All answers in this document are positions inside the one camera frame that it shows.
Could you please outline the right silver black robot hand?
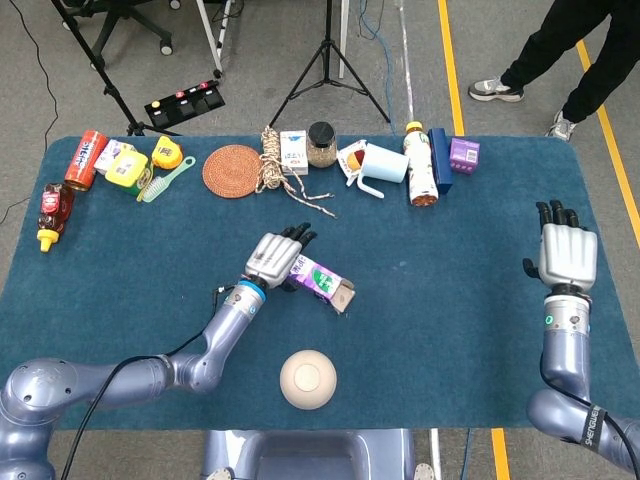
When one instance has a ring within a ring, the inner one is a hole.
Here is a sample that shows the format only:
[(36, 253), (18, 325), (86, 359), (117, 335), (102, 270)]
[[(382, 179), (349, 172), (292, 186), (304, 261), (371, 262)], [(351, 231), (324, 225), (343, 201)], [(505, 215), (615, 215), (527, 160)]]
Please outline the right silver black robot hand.
[(597, 275), (598, 237), (580, 224), (575, 210), (559, 200), (537, 202), (540, 223), (538, 264), (522, 260), (525, 274), (553, 292), (586, 295)]

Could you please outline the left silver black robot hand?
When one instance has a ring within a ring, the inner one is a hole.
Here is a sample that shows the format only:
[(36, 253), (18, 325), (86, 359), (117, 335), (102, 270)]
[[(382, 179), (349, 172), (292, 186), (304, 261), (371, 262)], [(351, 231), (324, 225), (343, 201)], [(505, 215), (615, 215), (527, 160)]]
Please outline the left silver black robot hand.
[(244, 277), (264, 288), (280, 287), (297, 257), (316, 237), (309, 222), (266, 233), (246, 261)]

